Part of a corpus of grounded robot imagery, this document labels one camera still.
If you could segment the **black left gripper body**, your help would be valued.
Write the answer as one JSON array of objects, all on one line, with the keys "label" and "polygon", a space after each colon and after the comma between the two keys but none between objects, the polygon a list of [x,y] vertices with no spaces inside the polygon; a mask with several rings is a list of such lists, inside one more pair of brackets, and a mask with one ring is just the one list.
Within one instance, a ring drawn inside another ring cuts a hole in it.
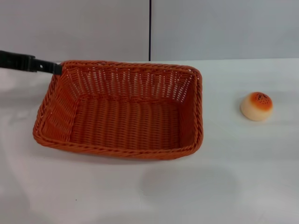
[{"label": "black left gripper body", "polygon": [[32,65],[34,56],[0,51],[0,67],[5,69],[35,72]]}]

